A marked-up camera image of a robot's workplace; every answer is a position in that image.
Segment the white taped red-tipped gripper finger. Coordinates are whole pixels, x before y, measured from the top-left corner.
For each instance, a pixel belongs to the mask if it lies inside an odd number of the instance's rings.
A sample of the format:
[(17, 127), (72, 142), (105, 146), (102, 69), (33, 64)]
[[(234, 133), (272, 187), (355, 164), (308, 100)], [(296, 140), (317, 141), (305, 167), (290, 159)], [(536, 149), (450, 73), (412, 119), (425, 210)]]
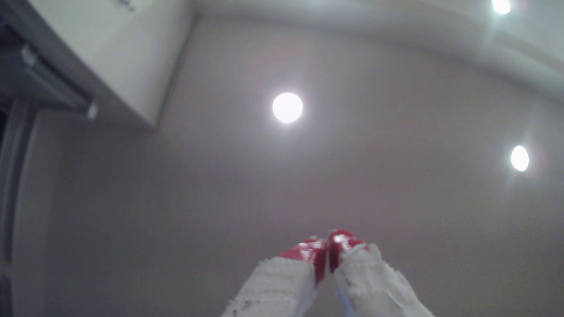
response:
[(326, 240), (308, 238), (258, 263), (222, 316), (305, 316), (325, 275)]
[(433, 316), (379, 248), (346, 230), (328, 236), (329, 270), (346, 316)]

